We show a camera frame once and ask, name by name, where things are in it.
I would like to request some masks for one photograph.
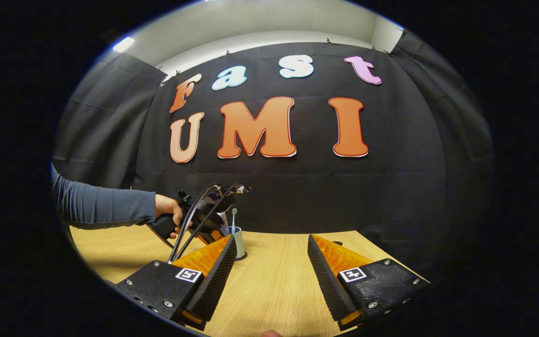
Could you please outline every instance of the blue long sleeve shirt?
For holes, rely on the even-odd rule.
[[[116,190],[64,179],[51,164],[53,201],[60,220],[82,229],[143,225],[155,220],[155,192]]]

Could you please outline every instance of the orange letter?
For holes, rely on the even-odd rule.
[[[363,142],[359,120],[363,103],[344,97],[332,98],[329,103],[338,116],[338,143],[334,145],[334,153],[338,156],[366,155],[368,148]]]
[[[189,117],[189,147],[184,151],[180,149],[180,134],[182,133],[184,119],[175,121],[169,126],[170,130],[172,130],[172,136],[169,139],[169,156],[171,156],[175,162],[187,162],[195,156],[195,152],[197,152],[197,143],[199,142],[199,125],[203,116],[205,116],[204,113],[198,112]]]
[[[220,112],[224,121],[224,139],[218,150],[220,158],[237,158],[240,149],[236,146],[236,136],[248,155],[253,155],[263,132],[265,144],[259,149],[264,156],[293,156],[297,147],[291,143],[289,114],[295,100],[290,97],[274,97],[265,102],[257,119],[253,119],[243,102],[224,105]]]
[[[184,98],[190,96],[190,93],[193,92],[193,88],[195,87],[193,82],[199,82],[200,79],[201,74],[197,74],[176,87],[176,98],[174,98],[174,105],[169,108],[169,112],[174,112],[186,104]]]

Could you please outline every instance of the ceiling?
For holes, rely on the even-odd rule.
[[[199,45],[268,30],[314,30],[370,41],[376,14],[344,0],[197,0],[142,26],[128,53],[148,64]]]

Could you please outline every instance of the wooden table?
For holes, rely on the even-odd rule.
[[[114,283],[152,260],[167,261],[171,252],[146,226],[71,228],[71,233],[85,262]],[[397,261],[357,231],[317,234],[372,261]],[[270,329],[284,337],[344,332],[332,320],[307,256],[308,234],[242,232],[242,239],[248,257],[234,263],[212,320],[199,332],[212,337],[259,337]],[[194,239],[184,255],[201,247]]]

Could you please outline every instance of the toothbrush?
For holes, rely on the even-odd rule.
[[[235,216],[235,215],[236,215],[236,209],[233,208],[233,232],[232,232],[232,234],[234,234],[234,232],[235,232],[235,230],[236,230],[236,228],[234,227],[234,216]]]

